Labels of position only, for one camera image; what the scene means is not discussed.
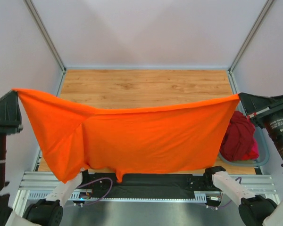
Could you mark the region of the orange t shirt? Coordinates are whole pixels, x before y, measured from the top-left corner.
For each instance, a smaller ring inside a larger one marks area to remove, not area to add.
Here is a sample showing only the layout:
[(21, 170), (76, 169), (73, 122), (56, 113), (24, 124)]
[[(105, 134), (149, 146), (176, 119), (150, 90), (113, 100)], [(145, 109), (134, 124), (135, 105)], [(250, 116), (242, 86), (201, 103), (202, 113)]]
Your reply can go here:
[(99, 109), (17, 89), (51, 172), (67, 182), (83, 169), (167, 174), (214, 165), (237, 95), (180, 105)]

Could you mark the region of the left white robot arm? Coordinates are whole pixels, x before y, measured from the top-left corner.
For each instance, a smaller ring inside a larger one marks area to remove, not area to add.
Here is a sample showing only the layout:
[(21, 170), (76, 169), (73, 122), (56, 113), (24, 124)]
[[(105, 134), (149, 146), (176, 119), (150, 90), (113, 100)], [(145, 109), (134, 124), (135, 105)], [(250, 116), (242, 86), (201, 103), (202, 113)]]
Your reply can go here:
[[(6, 139), (8, 135), (21, 132), (22, 117), (18, 104), (18, 94), (10, 91), (0, 98), (0, 191), (9, 183), (5, 180)], [(63, 217), (63, 207), (73, 191), (82, 183), (79, 173), (67, 183), (60, 183), (44, 199), (31, 204), (23, 216), (9, 207), (10, 195), (0, 195), (0, 226), (58, 226)]]

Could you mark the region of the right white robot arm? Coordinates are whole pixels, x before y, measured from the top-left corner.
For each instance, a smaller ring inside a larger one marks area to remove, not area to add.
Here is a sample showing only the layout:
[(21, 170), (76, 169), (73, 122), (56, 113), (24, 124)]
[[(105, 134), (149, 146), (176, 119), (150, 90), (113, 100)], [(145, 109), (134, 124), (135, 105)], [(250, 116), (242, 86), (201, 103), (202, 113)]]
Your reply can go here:
[[(283, 95), (263, 97), (240, 93), (238, 96), (247, 117), (254, 126), (267, 130), (283, 160)], [(207, 168), (204, 175), (212, 186), (223, 191), (238, 206), (245, 225), (283, 226), (283, 200), (276, 204), (247, 190), (221, 166)]]

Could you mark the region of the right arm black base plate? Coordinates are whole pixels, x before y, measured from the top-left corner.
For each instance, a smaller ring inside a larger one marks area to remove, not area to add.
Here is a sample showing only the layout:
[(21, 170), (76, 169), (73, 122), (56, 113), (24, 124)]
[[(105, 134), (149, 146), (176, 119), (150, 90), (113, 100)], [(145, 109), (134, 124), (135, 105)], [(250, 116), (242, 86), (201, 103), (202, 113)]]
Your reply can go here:
[(192, 191), (218, 191), (221, 190), (213, 185), (212, 175), (189, 175), (187, 178), (188, 188)]

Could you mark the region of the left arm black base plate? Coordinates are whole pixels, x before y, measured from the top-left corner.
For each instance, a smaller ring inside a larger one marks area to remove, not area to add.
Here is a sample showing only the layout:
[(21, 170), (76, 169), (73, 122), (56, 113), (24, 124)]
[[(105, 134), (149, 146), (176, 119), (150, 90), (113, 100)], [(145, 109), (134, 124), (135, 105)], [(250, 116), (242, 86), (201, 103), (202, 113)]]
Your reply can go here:
[(82, 189), (95, 189), (95, 190), (104, 190), (108, 189), (111, 185), (109, 179), (103, 179), (104, 177), (108, 176), (108, 173), (95, 173), (95, 174), (84, 174)]

